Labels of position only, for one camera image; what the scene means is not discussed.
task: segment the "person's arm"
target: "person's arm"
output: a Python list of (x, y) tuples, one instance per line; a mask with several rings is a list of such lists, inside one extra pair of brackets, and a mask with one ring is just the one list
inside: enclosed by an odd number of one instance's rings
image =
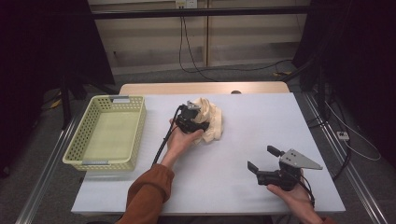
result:
[(291, 212), (300, 219), (304, 224), (335, 224), (329, 218), (321, 218), (314, 210), (311, 201), (309, 200), (308, 193), (305, 189), (296, 185), (291, 191), (285, 191), (278, 186), (268, 185), (268, 190), (273, 192), (281, 198), (289, 207)]
[(185, 134), (179, 128), (174, 129), (168, 139), (168, 149), (161, 164), (154, 164), (151, 169), (139, 176), (129, 188), (126, 210), (117, 222), (118, 224), (157, 223), (158, 216), (163, 209), (163, 203), (171, 195), (174, 177), (173, 165), (203, 132), (203, 130), (199, 130), (195, 133)]

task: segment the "metal frame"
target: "metal frame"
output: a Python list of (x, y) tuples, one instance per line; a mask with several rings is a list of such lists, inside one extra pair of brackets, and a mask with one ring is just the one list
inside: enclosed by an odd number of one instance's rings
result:
[(297, 6), (297, 7), (240, 7), (240, 8), (185, 8), (137, 11), (94, 11), (92, 13), (50, 13), (73, 20), (113, 20), (135, 18), (202, 17), (306, 14), (336, 11), (339, 6)]
[[(322, 123), (323, 120), (320, 118), (320, 113), (317, 111), (318, 104), (315, 101), (312, 95), (308, 95), (308, 93), (304, 94), (305, 100), (307, 101), (309, 107), (312, 110), (312, 113), (318, 118), (318, 122)], [(337, 138), (337, 135), (332, 130), (332, 127), (329, 123), (325, 123), (320, 126), (323, 134), (329, 141), (330, 146), (332, 147), (332, 151), (334, 152), (337, 159), (342, 164), (344, 162), (344, 157), (347, 152), (341, 145), (340, 141)], [(372, 192), (367, 188), (364, 181), (361, 179), (358, 171), (353, 165), (352, 161), (349, 162), (349, 165), (345, 169), (346, 176), (348, 177), (352, 187), (355, 192), (358, 194), (361, 199), (361, 203), (366, 209), (367, 214), (370, 216), (373, 223), (377, 224), (388, 224), (387, 219), (385, 218), (378, 202), (373, 196)]]
[(35, 213), (41, 203), (41, 200), (43, 199), (44, 194), (46, 193), (46, 190), (50, 185), (50, 180), (55, 173), (55, 168), (58, 165), (58, 162), (62, 159), (62, 156), (66, 151), (66, 148), (73, 136), (73, 133), (76, 131), (78, 122), (81, 120), (87, 105), (88, 102), (85, 102), (84, 106), (81, 107), (77, 115), (71, 119), (69, 125), (67, 125), (67, 127), (61, 131), (58, 141), (49, 156), (49, 160), (47, 161), (40, 177), (35, 183), (35, 187), (30, 193), (28, 200), (22, 208), (20, 215), (15, 222), (16, 224), (32, 223), (33, 218), (35, 217)]

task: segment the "wall outlet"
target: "wall outlet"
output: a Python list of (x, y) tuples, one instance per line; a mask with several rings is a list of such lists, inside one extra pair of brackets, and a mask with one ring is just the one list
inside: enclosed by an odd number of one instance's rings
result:
[(186, 0), (186, 8), (198, 8), (198, 0)]
[(345, 141), (349, 140), (349, 136), (347, 135), (347, 132), (337, 132), (337, 136), (338, 139), (340, 140), (345, 140)]
[(186, 8), (186, 0), (176, 0), (176, 8)]

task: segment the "yellow-green basket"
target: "yellow-green basket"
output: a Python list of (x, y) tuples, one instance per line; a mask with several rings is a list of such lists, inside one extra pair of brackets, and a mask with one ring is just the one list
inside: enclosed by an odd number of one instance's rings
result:
[(63, 162), (80, 171), (133, 170), (145, 118), (143, 96), (92, 97)]

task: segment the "crumpled cloth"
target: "crumpled cloth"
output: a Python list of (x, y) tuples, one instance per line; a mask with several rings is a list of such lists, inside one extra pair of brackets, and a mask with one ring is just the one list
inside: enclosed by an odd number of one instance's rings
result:
[(207, 143), (214, 139), (219, 140), (223, 132), (221, 109), (203, 97), (196, 99), (193, 103), (201, 106), (200, 112), (195, 117), (194, 122), (210, 123), (209, 128), (207, 128), (202, 137), (195, 140), (195, 144), (198, 144), (202, 139)]

